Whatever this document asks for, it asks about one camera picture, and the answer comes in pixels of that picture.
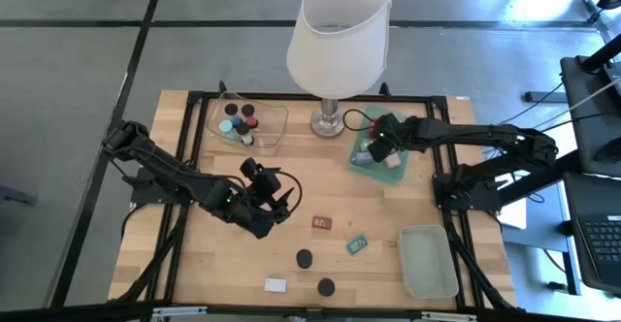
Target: clear plastic bin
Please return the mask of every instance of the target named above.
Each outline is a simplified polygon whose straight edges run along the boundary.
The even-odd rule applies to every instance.
[[[245,121],[245,117],[241,112],[242,107],[246,104],[251,104],[254,107],[253,117],[257,119],[258,126],[250,130],[250,134],[254,139],[252,145],[243,144],[237,134],[226,134],[220,131],[220,123],[232,119],[224,110],[229,104],[237,106],[237,117],[242,121]],[[206,123],[207,129],[225,143],[225,145],[221,146],[223,150],[234,146],[264,156],[274,156],[278,152],[278,147],[286,133],[287,118],[289,116],[288,108],[264,104],[260,101],[246,99],[234,92],[226,91],[215,100],[213,105],[210,103],[209,110],[210,114]]]
[[[397,246],[404,287],[414,298],[445,299],[457,295],[457,274],[442,226],[404,228]]]

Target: laptop keyboard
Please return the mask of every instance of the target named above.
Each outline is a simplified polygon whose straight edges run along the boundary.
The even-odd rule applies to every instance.
[[[621,220],[609,218],[593,216],[579,219],[582,234],[596,265],[621,265]]]

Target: wooden table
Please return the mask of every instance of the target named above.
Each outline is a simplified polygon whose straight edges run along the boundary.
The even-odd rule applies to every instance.
[[[151,138],[170,153],[176,149],[187,94],[163,91],[155,114]],[[286,136],[276,157],[254,157],[266,167],[282,167],[296,176],[304,186],[302,204],[263,240],[192,206],[174,301],[236,306],[454,309],[454,299],[418,300],[409,295],[403,287],[397,253],[396,239],[402,228],[442,224],[430,180],[434,172],[431,150],[424,154],[413,152],[403,181],[395,186],[386,185],[348,169],[354,132],[345,131],[335,140],[320,140],[312,134],[309,120],[311,112],[318,107],[316,102],[275,101],[275,104],[289,109]],[[420,104],[374,105],[406,115],[426,116],[424,105]],[[448,105],[451,122],[474,123],[468,98],[450,97]],[[344,110],[364,110],[367,104],[343,102],[341,106]],[[197,116],[195,110],[190,132],[194,132]],[[357,126],[360,116],[352,114],[347,120]],[[193,134],[188,137],[185,156],[189,156],[192,137]],[[460,163],[482,160],[479,147],[458,145],[456,148]],[[241,177],[239,167],[246,157],[247,152],[223,143],[205,130],[198,163],[201,171]],[[442,160],[444,169],[449,170],[448,158],[444,156]],[[286,178],[280,179],[283,190],[293,186]],[[296,199],[297,191],[290,200]],[[162,210],[162,205],[146,206],[128,222],[110,298],[125,292],[150,260]],[[332,230],[311,227],[312,217],[317,214],[333,219]],[[478,264],[505,299],[515,304],[498,223],[484,212],[471,211],[469,215]],[[345,245],[358,235],[364,235],[370,245],[352,256]],[[301,248],[313,254],[312,266],[307,270],[300,269],[296,263],[295,256]],[[461,265],[466,302],[472,306],[468,271]],[[166,267],[164,263],[162,273],[167,272]],[[156,297],[161,297],[165,277],[160,275]],[[286,278],[286,293],[265,292],[266,277]],[[329,298],[320,296],[316,290],[317,282],[324,277],[336,282],[336,293]]]

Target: small teal box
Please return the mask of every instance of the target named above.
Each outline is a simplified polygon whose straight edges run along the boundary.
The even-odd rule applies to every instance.
[[[369,241],[367,241],[364,236],[360,235],[347,244],[347,250],[349,254],[354,255],[367,245],[369,245]]]

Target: light green tray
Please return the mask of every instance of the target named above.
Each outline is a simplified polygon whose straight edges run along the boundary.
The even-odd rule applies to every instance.
[[[377,106],[368,106],[365,109],[365,114],[371,118],[379,117],[383,114],[392,113],[391,111],[377,107]],[[400,122],[403,122],[406,119],[406,116],[401,113],[393,113],[399,119]],[[362,119],[362,123],[360,128],[366,128],[369,126],[369,121],[365,118]],[[369,131],[360,131],[356,136],[356,142],[353,145],[353,149],[349,154],[349,170],[353,172],[357,172],[369,177],[374,178],[377,181],[385,182],[388,184],[396,184],[399,183],[406,174],[406,167],[408,166],[409,159],[409,151],[401,151],[399,153],[399,158],[401,159],[401,165],[397,168],[386,168],[384,162],[379,163],[369,163],[362,166],[357,166],[351,163],[351,158],[355,157],[357,152],[360,152],[360,143],[362,143],[363,139],[370,139]]]

